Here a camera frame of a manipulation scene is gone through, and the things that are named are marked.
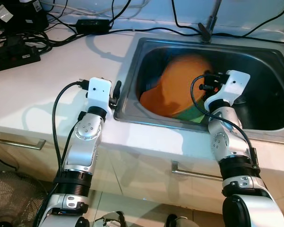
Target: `metal handle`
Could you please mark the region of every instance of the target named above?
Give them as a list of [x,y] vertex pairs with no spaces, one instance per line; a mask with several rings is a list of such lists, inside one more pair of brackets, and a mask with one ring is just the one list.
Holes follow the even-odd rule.
[[195,172],[190,172],[190,171],[185,171],[185,170],[179,170],[178,164],[179,163],[177,161],[172,161],[171,171],[173,174],[192,176],[192,177],[203,178],[203,179],[213,180],[213,181],[223,181],[223,179],[220,176],[200,174],[200,173],[195,173]]
[[40,139],[39,142],[36,145],[13,142],[13,141],[10,141],[10,140],[2,140],[2,139],[0,139],[0,143],[6,144],[6,145],[12,145],[12,146],[15,146],[15,147],[41,150],[43,148],[44,144],[46,143],[46,140]]

